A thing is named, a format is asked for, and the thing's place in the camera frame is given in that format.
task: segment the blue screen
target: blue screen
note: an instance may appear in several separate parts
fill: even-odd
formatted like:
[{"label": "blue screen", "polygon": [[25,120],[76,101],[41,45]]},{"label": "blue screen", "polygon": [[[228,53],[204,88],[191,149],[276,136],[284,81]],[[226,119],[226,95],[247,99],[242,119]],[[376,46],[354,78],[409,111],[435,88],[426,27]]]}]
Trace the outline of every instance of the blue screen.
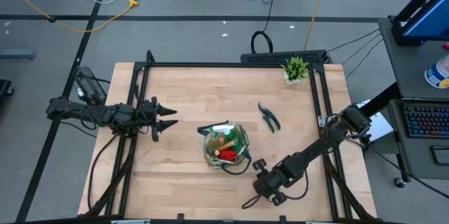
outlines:
[{"label": "blue screen", "polygon": [[449,0],[440,0],[405,32],[407,37],[449,38]]}]

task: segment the wheel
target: wheel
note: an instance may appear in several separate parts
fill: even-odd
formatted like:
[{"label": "wheel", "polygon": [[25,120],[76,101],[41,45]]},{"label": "wheel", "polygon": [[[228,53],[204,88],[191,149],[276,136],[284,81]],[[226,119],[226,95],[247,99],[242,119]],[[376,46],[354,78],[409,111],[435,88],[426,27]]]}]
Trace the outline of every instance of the wheel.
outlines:
[{"label": "wheel", "polygon": [[7,92],[6,92],[6,95],[7,95],[8,97],[11,97],[13,94],[14,94],[14,89],[11,88],[11,87],[9,87],[9,89],[8,89]]},{"label": "wheel", "polygon": [[402,181],[402,178],[395,178],[394,179],[394,185],[397,188],[404,188],[406,186],[406,184],[404,183],[404,181]]}]

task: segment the cable clip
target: cable clip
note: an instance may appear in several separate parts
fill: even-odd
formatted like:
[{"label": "cable clip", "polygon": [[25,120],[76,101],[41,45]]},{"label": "cable clip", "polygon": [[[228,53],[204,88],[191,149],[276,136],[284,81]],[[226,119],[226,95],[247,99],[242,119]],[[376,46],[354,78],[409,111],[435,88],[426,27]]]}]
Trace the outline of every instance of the cable clip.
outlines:
[{"label": "cable clip", "polygon": [[51,16],[48,21],[50,21],[51,23],[54,23],[56,21],[55,16]]}]

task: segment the pliers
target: pliers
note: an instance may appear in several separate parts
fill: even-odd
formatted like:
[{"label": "pliers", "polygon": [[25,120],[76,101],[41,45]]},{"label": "pliers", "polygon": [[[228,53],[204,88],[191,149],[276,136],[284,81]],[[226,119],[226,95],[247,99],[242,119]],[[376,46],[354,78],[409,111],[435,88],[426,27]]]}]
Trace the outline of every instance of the pliers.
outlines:
[{"label": "pliers", "polygon": [[270,129],[272,130],[272,132],[274,133],[274,128],[273,128],[272,123],[269,121],[270,119],[272,119],[274,121],[274,123],[276,123],[278,130],[280,130],[281,124],[279,123],[276,116],[274,116],[274,114],[270,110],[268,110],[268,108],[263,106],[261,103],[258,103],[257,106],[259,107],[259,110],[262,112],[262,115],[263,115],[262,118],[267,122],[267,124],[270,127]]}]

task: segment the black floor line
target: black floor line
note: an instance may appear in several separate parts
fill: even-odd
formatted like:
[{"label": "black floor line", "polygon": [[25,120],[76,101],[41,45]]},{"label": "black floor line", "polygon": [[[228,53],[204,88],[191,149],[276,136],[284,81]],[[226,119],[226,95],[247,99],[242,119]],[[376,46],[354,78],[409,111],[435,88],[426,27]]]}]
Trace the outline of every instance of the black floor line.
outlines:
[{"label": "black floor line", "polygon": [[[56,20],[90,20],[91,15],[54,15]],[[109,20],[113,15],[98,15],[95,20]],[[316,17],[315,22],[376,23],[384,17]],[[47,20],[42,15],[0,15],[0,20]],[[267,16],[136,16],[125,15],[120,21],[267,21]],[[270,22],[310,22],[311,17],[272,16]]]},{"label": "black floor line", "polygon": [[[93,24],[95,23],[95,18],[97,17],[98,11],[100,10],[101,4],[96,3],[93,7],[91,18],[88,21],[87,29],[92,29]],[[64,91],[62,92],[63,96],[68,97],[70,94],[70,90],[72,88],[72,85],[74,83],[73,78],[73,69],[75,69],[79,63],[81,62],[81,59],[83,57],[84,51],[86,50],[87,43],[89,41],[90,33],[85,33],[83,35],[83,38],[81,39],[81,43],[79,45],[78,52],[76,53],[76,57],[74,59],[72,70],[69,74],[69,78],[65,84]],[[41,154],[39,155],[39,159],[36,164],[36,168],[34,169],[33,176],[29,182],[27,191],[25,193],[25,196],[22,201],[22,205],[20,206],[20,210],[17,214],[17,218],[15,219],[16,223],[23,223],[26,221],[29,209],[32,205],[34,195],[36,194],[37,188],[39,186],[39,181],[41,180],[43,170],[45,169],[46,162],[48,160],[48,156],[50,155],[51,148],[53,146],[53,142],[56,137],[56,132],[58,131],[59,122],[54,121],[51,124],[50,130],[48,131],[47,138],[45,140],[45,143],[43,144],[43,148],[41,151]]]}]

